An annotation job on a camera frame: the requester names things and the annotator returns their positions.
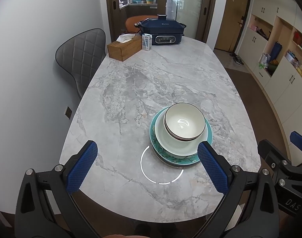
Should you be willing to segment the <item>pale green deep plate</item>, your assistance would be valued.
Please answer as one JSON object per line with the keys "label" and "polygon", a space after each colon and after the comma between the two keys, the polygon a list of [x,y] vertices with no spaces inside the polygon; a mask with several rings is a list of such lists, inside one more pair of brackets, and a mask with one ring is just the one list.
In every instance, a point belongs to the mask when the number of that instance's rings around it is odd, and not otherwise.
{"label": "pale green deep plate", "polygon": [[170,154],[176,155],[178,158],[197,154],[198,145],[202,141],[208,140],[208,123],[205,130],[198,138],[192,141],[179,141],[173,138],[164,126],[164,115],[168,108],[164,108],[159,112],[158,118],[155,120],[155,136],[159,144]]}

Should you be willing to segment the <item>brown-rimmed white bowl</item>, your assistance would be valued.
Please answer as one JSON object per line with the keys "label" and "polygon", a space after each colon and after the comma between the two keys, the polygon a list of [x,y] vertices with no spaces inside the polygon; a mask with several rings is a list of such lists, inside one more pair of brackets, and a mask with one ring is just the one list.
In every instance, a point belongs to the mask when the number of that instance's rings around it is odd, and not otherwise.
{"label": "brown-rimmed white bowl", "polygon": [[176,103],[164,114],[164,126],[167,132],[180,141],[192,141],[200,137],[206,129],[203,113],[189,103]]}

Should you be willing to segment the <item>teal patterned plate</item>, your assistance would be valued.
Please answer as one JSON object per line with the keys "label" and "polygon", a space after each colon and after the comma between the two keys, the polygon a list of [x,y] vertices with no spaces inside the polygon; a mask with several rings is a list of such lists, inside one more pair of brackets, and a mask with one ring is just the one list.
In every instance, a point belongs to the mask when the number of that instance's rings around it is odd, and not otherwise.
{"label": "teal patterned plate", "polygon": [[162,110],[157,112],[150,123],[149,137],[150,137],[150,142],[153,146],[154,151],[159,155],[159,157],[162,160],[166,161],[167,163],[179,166],[179,167],[186,167],[186,166],[195,165],[195,164],[199,163],[200,160],[197,155],[197,148],[195,149],[194,155],[176,157],[176,156],[170,154],[165,148],[163,148],[160,145],[158,139],[156,138],[156,133],[155,133],[156,120],[160,116],[163,116],[168,108],[169,107],[164,107]]}

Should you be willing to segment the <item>dark bottom plate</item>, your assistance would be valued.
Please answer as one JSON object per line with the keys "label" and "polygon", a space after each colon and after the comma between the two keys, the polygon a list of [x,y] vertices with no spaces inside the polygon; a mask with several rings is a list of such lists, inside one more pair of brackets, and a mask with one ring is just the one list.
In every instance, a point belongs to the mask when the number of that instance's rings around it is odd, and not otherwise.
{"label": "dark bottom plate", "polygon": [[197,154],[186,158],[175,158],[167,153],[158,153],[157,151],[154,151],[154,153],[164,163],[177,168],[189,168],[200,162]]}

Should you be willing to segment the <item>white storage cabinet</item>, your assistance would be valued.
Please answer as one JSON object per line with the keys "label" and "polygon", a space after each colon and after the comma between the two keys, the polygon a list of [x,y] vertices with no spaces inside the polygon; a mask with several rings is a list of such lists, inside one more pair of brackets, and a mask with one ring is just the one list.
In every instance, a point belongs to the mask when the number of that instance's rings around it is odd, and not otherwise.
{"label": "white storage cabinet", "polygon": [[302,135],[302,11],[294,0],[253,0],[239,56],[266,93],[293,164],[302,152],[290,135]]}

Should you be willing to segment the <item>dark sneaker right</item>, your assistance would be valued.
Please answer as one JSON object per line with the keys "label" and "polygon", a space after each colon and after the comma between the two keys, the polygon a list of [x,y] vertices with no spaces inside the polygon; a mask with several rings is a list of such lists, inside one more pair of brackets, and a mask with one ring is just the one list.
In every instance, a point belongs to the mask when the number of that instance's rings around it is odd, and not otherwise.
{"label": "dark sneaker right", "polygon": [[243,63],[243,61],[241,60],[241,58],[238,57],[237,55],[233,57],[233,60],[234,60],[235,63],[237,63],[237,64],[239,64],[239,65],[241,65],[241,66],[244,65],[244,63]]}

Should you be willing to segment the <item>grey quilted chair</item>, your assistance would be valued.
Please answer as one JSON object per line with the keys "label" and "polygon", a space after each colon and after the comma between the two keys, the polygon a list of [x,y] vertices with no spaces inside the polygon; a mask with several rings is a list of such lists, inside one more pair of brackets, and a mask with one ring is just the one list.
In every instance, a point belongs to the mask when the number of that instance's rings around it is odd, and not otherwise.
{"label": "grey quilted chair", "polygon": [[105,32],[95,28],[73,36],[55,53],[57,64],[74,79],[80,98],[106,57],[105,45]]}

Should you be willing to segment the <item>brown wooden door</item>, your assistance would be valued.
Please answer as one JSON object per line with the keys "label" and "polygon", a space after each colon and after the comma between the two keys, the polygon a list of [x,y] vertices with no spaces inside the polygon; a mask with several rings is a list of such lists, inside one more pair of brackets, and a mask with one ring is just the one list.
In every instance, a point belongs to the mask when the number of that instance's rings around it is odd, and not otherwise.
{"label": "brown wooden door", "polygon": [[235,52],[247,19],[250,0],[226,0],[215,49]]}

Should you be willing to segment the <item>navy electric cooking pot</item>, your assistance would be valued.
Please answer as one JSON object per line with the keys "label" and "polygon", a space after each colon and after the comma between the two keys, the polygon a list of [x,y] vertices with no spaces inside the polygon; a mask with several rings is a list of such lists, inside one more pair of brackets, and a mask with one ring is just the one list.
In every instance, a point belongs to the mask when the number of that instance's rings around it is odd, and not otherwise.
{"label": "navy electric cooking pot", "polygon": [[134,24],[141,34],[152,35],[152,45],[180,44],[186,25],[168,19],[166,15],[147,18]]}

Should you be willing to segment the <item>wooden tissue box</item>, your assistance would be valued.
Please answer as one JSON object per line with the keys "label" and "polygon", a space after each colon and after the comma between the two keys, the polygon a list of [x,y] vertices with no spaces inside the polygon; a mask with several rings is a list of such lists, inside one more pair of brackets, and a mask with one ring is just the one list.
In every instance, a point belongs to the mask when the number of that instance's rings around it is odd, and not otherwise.
{"label": "wooden tissue box", "polygon": [[132,40],[120,43],[118,41],[107,45],[109,57],[124,62],[142,49],[142,37],[134,36]]}

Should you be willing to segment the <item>orange chair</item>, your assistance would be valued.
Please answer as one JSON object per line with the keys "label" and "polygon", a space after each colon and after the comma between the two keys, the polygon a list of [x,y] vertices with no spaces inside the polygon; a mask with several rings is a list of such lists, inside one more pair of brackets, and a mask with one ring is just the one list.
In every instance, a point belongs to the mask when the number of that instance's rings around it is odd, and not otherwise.
{"label": "orange chair", "polygon": [[138,27],[135,27],[135,24],[147,18],[158,18],[158,16],[142,15],[142,16],[133,16],[128,18],[125,22],[125,27],[126,27],[125,33],[129,33],[129,34],[138,33],[140,29]]}

